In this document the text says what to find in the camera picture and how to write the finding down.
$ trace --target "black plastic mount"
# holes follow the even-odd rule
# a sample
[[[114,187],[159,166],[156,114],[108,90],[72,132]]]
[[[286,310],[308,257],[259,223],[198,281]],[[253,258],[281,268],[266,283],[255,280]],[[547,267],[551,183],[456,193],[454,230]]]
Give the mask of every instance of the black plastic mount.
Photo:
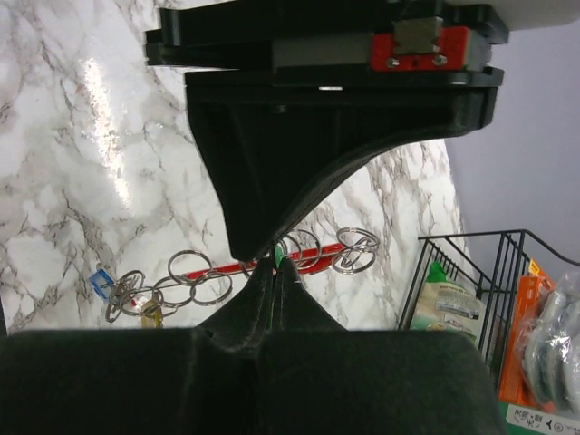
[[[160,12],[161,29],[147,32],[151,65],[235,69],[189,72],[186,84],[189,125],[224,211],[232,256],[243,261],[263,255],[373,157],[484,128],[503,81],[490,67],[375,72],[368,63],[275,61],[278,41],[330,35],[325,44],[332,46],[336,35],[372,36],[431,16],[503,44],[508,29],[489,5],[238,0]]]

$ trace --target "green object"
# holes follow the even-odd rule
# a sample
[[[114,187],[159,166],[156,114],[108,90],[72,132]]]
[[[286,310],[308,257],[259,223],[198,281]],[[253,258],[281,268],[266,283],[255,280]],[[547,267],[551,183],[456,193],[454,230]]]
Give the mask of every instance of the green object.
[[[427,276],[428,283],[448,283],[447,274],[443,270],[443,266],[434,261],[429,266],[429,275]]]
[[[280,267],[280,263],[282,262],[282,257],[284,253],[282,252],[282,247],[276,245],[275,246],[275,268],[277,269]]]

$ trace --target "yellow object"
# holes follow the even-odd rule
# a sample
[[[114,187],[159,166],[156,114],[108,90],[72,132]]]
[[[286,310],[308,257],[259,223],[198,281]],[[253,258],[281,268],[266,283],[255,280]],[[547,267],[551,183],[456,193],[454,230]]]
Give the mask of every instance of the yellow object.
[[[141,316],[141,327],[142,328],[162,328],[163,327],[163,314],[161,312],[161,307],[159,301],[151,299],[150,301],[143,304],[141,308],[142,313],[147,313],[153,311],[153,316],[142,315]]]
[[[529,262],[529,268],[527,270],[529,272],[530,275],[532,276],[540,276],[542,273],[542,268],[540,267],[540,265],[536,262],[536,260],[532,260]]]

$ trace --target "plastic bag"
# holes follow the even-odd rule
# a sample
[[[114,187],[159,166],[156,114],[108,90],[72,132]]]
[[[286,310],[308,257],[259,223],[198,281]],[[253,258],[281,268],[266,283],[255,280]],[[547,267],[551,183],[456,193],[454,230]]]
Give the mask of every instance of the plastic bag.
[[[538,405],[580,417],[580,274],[565,275],[524,323],[518,348]]]
[[[468,290],[451,282],[438,262],[433,262],[421,289],[411,330],[452,331],[479,344],[486,306]]]

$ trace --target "product packaging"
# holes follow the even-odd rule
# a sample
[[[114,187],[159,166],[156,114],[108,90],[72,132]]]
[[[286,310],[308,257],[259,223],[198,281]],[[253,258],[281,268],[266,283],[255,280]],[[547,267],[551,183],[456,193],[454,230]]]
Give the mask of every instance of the product packaging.
[[[512,435],[580,434],[580,279],[536,262],[520,280],[500,407]]]
[[[453,331],[479,344],[486,306],[468,290],[450,282],[437,262],[430,265],[411,321],[412,330]]]
[[[522,325],[520,358],[537,405],[580,419],[580,275],[567,274]]]

